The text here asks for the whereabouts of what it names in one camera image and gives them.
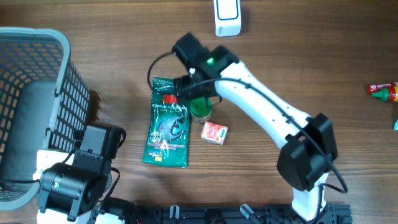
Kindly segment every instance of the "yellow label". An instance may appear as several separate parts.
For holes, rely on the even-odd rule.
[[[394,89],[396,90],[396,93],[398,93],[398,86],[394,86]],[[398,101],[398,94],[396,94],[394,101]]]

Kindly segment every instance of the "green bottle cap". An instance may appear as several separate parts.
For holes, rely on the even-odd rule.
[[[388,89],[382,88],[380,91],[372,93],[372,96],[379,98],[382,101],[387,101],[389,96]]]
[[[194,116],[203,118],[211,113],[211,101],[204,97],[191,100],[189,109]]]

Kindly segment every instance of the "snack package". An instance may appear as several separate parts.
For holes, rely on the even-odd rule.
[[[143,162],[167,167],[188,166],[190,112],[178,104],[169,78],[154,77],[150,126]]]
[[[206,121],[200,137],[210,143],[224,144],[228,127]]]

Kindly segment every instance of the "green led light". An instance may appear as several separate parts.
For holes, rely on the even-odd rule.
[[[213,64],[214,64],[214,58],[209,58],[209,59],[207,60],[207,64],[213,65]]]

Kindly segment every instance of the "small box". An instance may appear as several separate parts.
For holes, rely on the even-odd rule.
[[[206,121],[201,138],[216,144],[224,144],[228,127]]]

